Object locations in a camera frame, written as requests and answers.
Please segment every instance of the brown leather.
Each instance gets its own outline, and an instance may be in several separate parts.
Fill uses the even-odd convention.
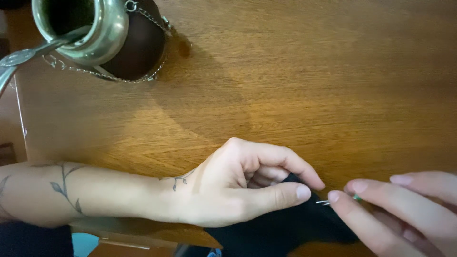
[[[157,5],[143,0],[138,7],[145,9],[164,26]],[[129,13],[127,39],[119,53],[101,65],[109,73],[125,80],[137,80],[148,74],[159,62],[165,47],[165,33],[138,12]]]

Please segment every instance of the tattoo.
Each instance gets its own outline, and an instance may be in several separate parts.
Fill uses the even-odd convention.
[[[2,193],[3,193],[3,189],[5,189],[5,184],[6,184],[6,181],[8,180],[8,178],[10,177],[11,175],[7,176],[6,178],[4,178],[1,182],[0,182],[0,200],[2,199]],[[10,219],[14,219],[14,217],[5,210],[5,208],[3,207],[3,205],[1,204],[0,202],[0,215],[2,217],[5,217],[5,218],[10,218]]]
[[[65,173],[65,162],[61,162],[61,163],[53,163],[53,164],[42,164],[42,165],[32,165],[32,167],[50,167],[50,166],[59,166],[62,170],[62,186],[60,186],[57,182],[49,182],[53,188],[53,190],[57,193],[60,193],[62,194],[63,196],[65,196],[65,198],[67,199],[67,201],[70,203],[71,207],[73,207],[73,209],[75,211],[77,211],[79,214],[81,215],[84,215],[83,212],[82,212],[82,209],[81,209],[81,205],[80,205],[80,199],[78,198],[75,202],[75,204],[72,204],[70,199],[68,198],[68,191],[67,191],[67,183],[66,183],[66,179],[68,177],[68,175],[70,175],[70,173],[76,171],[76,170],[79,170],[85,166],[76,166],[76,167],[73,167],[71,168],[67,173]]]
[[[173,191],[176,192],[176,184],[178,183],[178,180],[182,180],[182,182],[183,182],[184,184],[187,184],[186,178],[187,178],[188,176],[190,176],[192,173],[194,173],[194,171],[195,171],[196,169],[197,169],[197,168],[191,170],[190,172],[188,172],[188,173],[186,173],[186,174],[184,174],[184,175],[177,176],[177,177],[173,177],[173,178],[175,179],[175,184],[173,185]],[[168,178],[171,178],[171,177],[161,177],[161,178],[159,178],[159,180],[168,179]]]

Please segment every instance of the wooden table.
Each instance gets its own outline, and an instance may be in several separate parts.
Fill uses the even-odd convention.
[[[176,176],[237,136],[291,147],[326,191],[357,177],[455,169],[455,0],[157,4],[193,45],[188,58],[171,54],[161,81],[106,82],[40,59],[20,70],[30,160]],[[31,22],[10,23],[13,46],[30,42],[19,33]],[[89,228],[217,245],[187,225],[106,220]],[[360,245],[308,244],[294,255],[336,252],[368,254]]]

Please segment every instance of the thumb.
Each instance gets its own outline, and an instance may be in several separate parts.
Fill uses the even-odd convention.
[[[245,189],[248,213],[252,218],[302,204],[311,197],[311,190],[295,182],[279,183],[259,189]]]

